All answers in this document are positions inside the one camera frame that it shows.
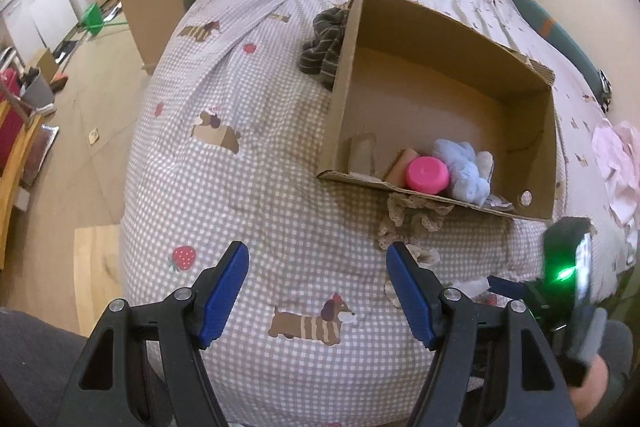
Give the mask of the clear plastic packet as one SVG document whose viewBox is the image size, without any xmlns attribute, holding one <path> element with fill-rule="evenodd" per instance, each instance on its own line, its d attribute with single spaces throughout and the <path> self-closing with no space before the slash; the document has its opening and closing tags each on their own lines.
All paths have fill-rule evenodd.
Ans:
<svg viewBox="0 0 640 427">
<path fill-rule="evenodd" d="M 489 194 L 483 204 L 483 207 L 486 209 L 503 212 L 511 212 L 514 210 L 514 205 L 512 204 L 512 202 L 509 202 L 508 200 L 496 194 Z"/>
</svg>

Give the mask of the beige crochet doily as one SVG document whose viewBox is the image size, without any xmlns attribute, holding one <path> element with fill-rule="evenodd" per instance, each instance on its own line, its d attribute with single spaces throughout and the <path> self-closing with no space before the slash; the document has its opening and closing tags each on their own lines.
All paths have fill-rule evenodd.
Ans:
<svg viewBox="0 0 640 427">
<path fill-rule="evenodd" d="M 427 255 L 427 239 L 439 232 L 453 205 L 434 202 L 421 196 L 388 196 L 386 215 L 378 226 L 378 247 L 386 251 L 396 242 L 404 243 L 414 257 Z"/>
</svg>

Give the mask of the brown cardboard box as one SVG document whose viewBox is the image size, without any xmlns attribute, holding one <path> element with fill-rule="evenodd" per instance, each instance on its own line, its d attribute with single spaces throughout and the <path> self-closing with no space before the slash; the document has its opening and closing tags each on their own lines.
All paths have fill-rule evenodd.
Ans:
<svg viewBox="0 0 640 427">
<path fill-rule="evenodd" d="M 438 139 L 494 158 L 513 218 L 548 221 L 556 138 L 548 67 L 410 0 L 349 0 L 317 167 L 320 179 L 398 192 L 401 153 Z"/>
</svg>

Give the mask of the grey bin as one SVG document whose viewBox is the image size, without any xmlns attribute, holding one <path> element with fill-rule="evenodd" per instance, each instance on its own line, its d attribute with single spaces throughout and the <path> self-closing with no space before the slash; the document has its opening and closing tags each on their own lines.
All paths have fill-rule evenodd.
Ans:
<svg viewBox="0 0 640 427">
<path fill-rule="evenodd" d="M 39 68 L 30 68 L 23 75 L 21 100 L 32 108 L 54 103 L 54 94 Z"/>
</svg>

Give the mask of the teal orange pillow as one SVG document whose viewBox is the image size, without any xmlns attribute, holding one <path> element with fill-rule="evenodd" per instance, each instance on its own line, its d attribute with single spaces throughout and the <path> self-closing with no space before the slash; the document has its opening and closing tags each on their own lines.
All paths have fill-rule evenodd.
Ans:
<svg viewBox="0 0 640 427">
<path fill-rule="evenodd" d="M 578 69 L 603 112 L 608 113 L 612 102 L 612 86 L 603 70 L 594 66 L 577 42 L 535 0 L 511 1 L 529 26 Z"/>
</svg>

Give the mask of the pink round toy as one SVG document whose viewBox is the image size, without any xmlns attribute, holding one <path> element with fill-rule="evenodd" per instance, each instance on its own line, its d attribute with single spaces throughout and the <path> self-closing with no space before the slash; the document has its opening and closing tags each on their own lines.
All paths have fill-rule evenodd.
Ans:
<svg viewBox="0 0 640 427">
<path fill-rule="evenodd" d="M 437 195 L 449 185 L 449 170 L 445 163 L 433 156 L 419 156 L 407 166 L 406 185 L 410 190 Z"/>
</svg>

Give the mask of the light blue plush toy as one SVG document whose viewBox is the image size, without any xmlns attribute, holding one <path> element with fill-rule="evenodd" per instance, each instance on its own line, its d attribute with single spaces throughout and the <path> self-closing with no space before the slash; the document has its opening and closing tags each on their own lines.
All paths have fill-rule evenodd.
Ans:
<svg viewBox="0 0 640 427">
<path fill-rule="evenodd" d="M 476 153 L 469 142 L 446 139 L 436 140 L 432 150 L 432 154 L 449 170 L 449 195 L 459 202 L 482 207 L 489 194 L 475 164 Z"/>
</svg>

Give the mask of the white cabinet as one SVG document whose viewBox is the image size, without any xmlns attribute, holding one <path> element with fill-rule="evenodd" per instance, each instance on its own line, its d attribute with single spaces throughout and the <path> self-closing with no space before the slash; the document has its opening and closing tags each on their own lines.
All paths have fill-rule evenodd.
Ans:
<svg viewBox="0 0 640 427">
<path fill-rule="evenodd" d="M 53 52 L 76 27 L 70 0 L 8 0 L 1 3 L 1 25 L 24 63 L 38 51 Z"/>
</svg>

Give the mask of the wooden bedside cabinet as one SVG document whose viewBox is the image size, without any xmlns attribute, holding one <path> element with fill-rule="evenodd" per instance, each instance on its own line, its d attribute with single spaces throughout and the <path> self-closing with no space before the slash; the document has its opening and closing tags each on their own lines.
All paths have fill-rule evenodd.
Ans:
<svg viewBox="0 0 640 427">
<path fill-rule="evenodd" d="M 182 0 L 120 0 L 142 69 L 152 75 L 186 10 Z"/>
</svg>

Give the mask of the grey striped cloth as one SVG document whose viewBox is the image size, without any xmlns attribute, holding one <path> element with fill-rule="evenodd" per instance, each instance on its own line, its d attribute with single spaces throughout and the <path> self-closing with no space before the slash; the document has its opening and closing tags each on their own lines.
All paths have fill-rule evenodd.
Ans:
<svg viewBox="0 0 640 427">
<path fill-rule="evenodd" d="M 345 37 L 349 9 L 338 6 L 319 13 L 312 21 L 314 35 L 303 44 L 298 69 L 333 90 Z"/>
</svg>

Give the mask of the green dustpan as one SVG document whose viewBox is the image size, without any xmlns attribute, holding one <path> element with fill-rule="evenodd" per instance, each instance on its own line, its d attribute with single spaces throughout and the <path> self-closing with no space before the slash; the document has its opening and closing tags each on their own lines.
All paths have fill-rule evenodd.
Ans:
<svg viewBox="0 0 640 427">
<path fill-rule="evenodd" d="M 122 4 L 120 2 L 114 4 L 106 13 L 103 13 L 97 3 L 93 3 L 85 10 L 80 19 L 79 27 L 95 37 L 105 27 L 127 26 L 128 22 L 126 20 L 117 20 L 120 14 L 122 14 Z"/>
</svg>

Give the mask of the checkered dog-print bed cover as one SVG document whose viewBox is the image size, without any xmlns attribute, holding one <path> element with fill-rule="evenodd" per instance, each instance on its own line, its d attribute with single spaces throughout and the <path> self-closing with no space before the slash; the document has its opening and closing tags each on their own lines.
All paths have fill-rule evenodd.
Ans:
<svg viewBox="0 0 640 427">
<path fill-rule="evenodd" d="M 555 216 L 594 226 L 594 295 L 632 260 L 593 165 L 598 103 L 511 0 L 413 0 L 555 75 Z M 230 421 L 404 421 L 431 357 L 383 280 L 387 198 L 316 175 L 330 95 L 297 65 L 312 19 L 346 0 L 196 0 L 169 39 L 132 139 L 120 257 L 125 293 L 152 303 L 232 241 L 250 274 L 203 361 Z"/>
</svg>

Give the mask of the wooden chair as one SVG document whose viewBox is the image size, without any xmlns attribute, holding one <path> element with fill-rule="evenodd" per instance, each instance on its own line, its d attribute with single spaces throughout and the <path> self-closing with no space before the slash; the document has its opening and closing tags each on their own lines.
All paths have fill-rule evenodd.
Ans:
<svg viewBox="0 0 640 427">
<path fill-rule="evenodd" d="M 4 268 L 6 262 L 6 241 L 11 221 L 11 213 L 14 208 L 18 189 L 26 160 L 35 139 L 42 128 L 43 118 L 36 114 L 23 121 L 21 130 L 17 133 L 16 139 L 11 147 L 6 167 L 4 167 L 1 175 L 1 239 L 0 239 L 0 262 L 1 268 Z"/>
</svg>

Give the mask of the pink cloth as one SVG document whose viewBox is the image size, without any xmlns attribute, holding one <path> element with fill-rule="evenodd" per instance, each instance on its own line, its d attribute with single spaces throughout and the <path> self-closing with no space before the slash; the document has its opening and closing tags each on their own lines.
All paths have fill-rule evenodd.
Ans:
<svg viewBox="0 0 640 427">
<path fill-rule="evenodd" d="M 624 232 L 624 267 L 636 263 L 639 247 L 639 130 L 628 121 L 602 119 L 591 146 L 608 194 L 612 217 Z"/>
</svg>

